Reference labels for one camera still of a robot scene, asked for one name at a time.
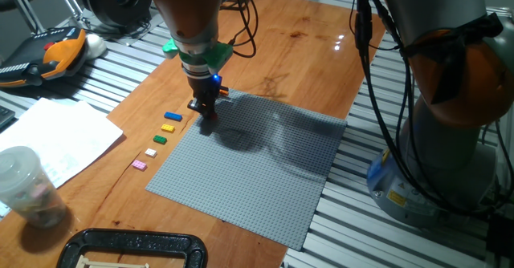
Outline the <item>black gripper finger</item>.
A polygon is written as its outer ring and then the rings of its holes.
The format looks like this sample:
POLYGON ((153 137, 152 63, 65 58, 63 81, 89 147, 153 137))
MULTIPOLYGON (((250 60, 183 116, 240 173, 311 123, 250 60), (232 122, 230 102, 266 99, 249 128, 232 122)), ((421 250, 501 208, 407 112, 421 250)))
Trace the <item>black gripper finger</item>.
POLYGON ((210 118, 210 109, 199 99, 193 98, 187 105, 187 107, 198 114, 200 114, 204 119, 210 118))
POLYGON ((217 117, 215 104, 219 94, 220 87, 211 88, 205 93, 205 105, 210 109, 210 119, 215 119, 217 117))

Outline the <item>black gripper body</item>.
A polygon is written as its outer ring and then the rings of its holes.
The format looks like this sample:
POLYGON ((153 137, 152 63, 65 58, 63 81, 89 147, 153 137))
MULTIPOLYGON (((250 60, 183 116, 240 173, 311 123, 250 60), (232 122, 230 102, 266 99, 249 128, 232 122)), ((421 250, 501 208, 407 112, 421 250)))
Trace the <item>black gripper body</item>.
POLYGON ((218 74, 200 77, 188 77, 188 84, 193 90, 193 97, 204 100, 207 97, 217 99, 222 89, 222 77, 218 74))

